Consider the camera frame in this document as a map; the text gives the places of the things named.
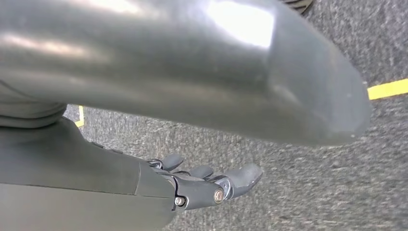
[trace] bolt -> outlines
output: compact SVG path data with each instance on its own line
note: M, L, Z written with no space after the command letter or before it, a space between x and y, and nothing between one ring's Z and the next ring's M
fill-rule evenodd
M224 190L217 189L214 193L214 201L217 204L220 204L224 200Z
M184 198L182 198L182 197L176 197L175 200L174 200L174 203L175 203L177 206L183 206L184 203L186 203L186 199L184 199Z

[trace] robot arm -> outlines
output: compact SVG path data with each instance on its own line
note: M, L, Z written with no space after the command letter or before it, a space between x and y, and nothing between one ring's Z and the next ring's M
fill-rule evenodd
M156 230L262 175L107 150L67 103L305 145L370 117L357 70L276 0L0 0L0 230Z
M59 118L55 103L302 145L351 142L368 126L357 70L277 0L1 5L0 79L48 107L38 127Z

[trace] yellow tape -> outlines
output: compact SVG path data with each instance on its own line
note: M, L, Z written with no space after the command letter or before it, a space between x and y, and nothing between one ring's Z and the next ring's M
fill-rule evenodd
M75 125L79 128L84 126L85 124L85 117L84 117L84 107L79 106L79 121L75 122Z
M369 88L370 100L408 93L408 78Z

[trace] robotic hand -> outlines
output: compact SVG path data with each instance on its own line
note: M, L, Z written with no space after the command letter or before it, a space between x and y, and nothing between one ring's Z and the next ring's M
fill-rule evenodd
M213 176L210 166L202 165L190 171L172 172L183 162L178 154L165 159L147 161L156 173L168 180L175 189L173 210L191 210L216 206L249 192L261 179L262 170L255 164Z

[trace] floor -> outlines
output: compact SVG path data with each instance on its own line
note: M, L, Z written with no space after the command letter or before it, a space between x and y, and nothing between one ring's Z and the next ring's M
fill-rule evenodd
M316 0L307 19L370 86L408 77L407 0ZM181 212L166 231L408 230L408 95L372 101L366 135L340 148L305 148L85 108L84 136L141 158L179 153L186 169L258 163L252 193ZM78 107L66 115L77 120Z

